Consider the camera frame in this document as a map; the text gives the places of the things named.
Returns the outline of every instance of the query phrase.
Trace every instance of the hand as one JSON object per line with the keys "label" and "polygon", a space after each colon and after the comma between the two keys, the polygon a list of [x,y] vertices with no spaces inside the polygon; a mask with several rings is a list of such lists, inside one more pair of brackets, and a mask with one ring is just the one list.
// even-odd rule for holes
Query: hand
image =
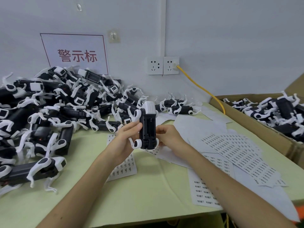
{"label": "hand", "polygon": [[116,137],[106,147],[104,152],[108,152],[111,155],[114,167],[125,161],[131,154],[133,148],[131,147],[129,138],[132,138],[133,141],[138,139],[138,132],[142,126],[142,123],[139,121],[126,124],[118,130]]}
{"label": "hand", "polygon": [[156,137],[159,139],[159,146],[168,146],[176,156],[185,159],[189,145],[183,140],[173,125],[157,126]]}

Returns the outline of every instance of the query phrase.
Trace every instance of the person's left arm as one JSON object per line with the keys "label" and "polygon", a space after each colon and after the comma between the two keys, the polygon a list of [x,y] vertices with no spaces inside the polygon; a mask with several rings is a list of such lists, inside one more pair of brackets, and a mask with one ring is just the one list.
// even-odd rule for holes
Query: person's left arm
{"label": "person's left arm", "polygon": [[131,122],[123,126],[116,138],[98,155],[82,178],[36,228],[83,227],[109,174],[133,151],[128,138],[137,139],[137,133],[142,126],[139,122]]}

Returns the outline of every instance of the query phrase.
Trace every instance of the pile of robot toys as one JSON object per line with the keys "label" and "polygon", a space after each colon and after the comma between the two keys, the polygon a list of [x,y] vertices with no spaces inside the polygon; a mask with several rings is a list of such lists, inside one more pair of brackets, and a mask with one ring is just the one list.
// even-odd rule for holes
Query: pile of robot toys
{"label": "pile of robot toys", "polygon": [[297,94],[287,96],[284,91],[282,93],[283,96],[269,97],[260,103],[253,103],[247,98],[231,103],[233,108],[260,123],[270,126],[298,142],[304,142],[304,104],[300,104]]}
{"label": "pile of robot toys", "polygon": [[[22,184],[46,178],[51,187],[66,165],[72,134],[80,128],[117,132],[124,124],[140,120],[139,139],[129,139],[134,149],[158,145],[158,112],[194,115],[192,103],[170,97],[155,105],[139,88],[123,90],[121,80],[106,78],[89,69],[50,67],[32,79],[19,77],[13,84],[2,78],[0,87],[0,196]],[[102,117],[113,115],[115,121]]]}

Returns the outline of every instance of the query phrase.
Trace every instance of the red border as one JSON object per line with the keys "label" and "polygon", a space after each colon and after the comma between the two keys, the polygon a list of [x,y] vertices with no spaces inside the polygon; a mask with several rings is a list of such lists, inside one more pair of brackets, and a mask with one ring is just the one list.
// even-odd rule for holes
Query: red border
{"label": "red border", "polygon": [[[103,35],[97,35],[97,34],[70,34],[70,33],[40,33],[40,37],[41,37],[41,40],[42,40],[42,44],[43,44],[43,48],[44,48],[44,51],[45,51],[45,54],[46,54],[46,56],[47,56],[47,59],[48,59],[48,63],[49,63],[49,65],[51,66],[51,64],[50,64],[50,61],[49,61],[49,57],[48,57],[48,55],[47,55],[47,51],[45,50],[45,46],[44,46],[44,43],[43,43],[43,39],[42,39],[42,34],[57,34],[57,35],[83,35],[83,36],[102,36],[102,41],[103,41],[103,48],[104,48],[104,50],[105,50],[105,42],[104,42],[104,37],[103,37]],[[108,62],[107,62],[107,54],[105,53],[105,64],[106,64],[106,66],[107,66],[107,73],[108,73],[108,75],[109,75],[109,70],[108,70]]]}

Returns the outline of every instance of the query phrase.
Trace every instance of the double socket panel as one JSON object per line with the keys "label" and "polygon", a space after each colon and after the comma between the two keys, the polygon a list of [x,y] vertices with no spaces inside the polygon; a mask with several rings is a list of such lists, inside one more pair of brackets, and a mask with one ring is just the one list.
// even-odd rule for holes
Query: double socket panel
{"label": "double socket panel", "polygon": [[145,60],[146,73],[157,74],[179,74],[179,57],[147,57]]}

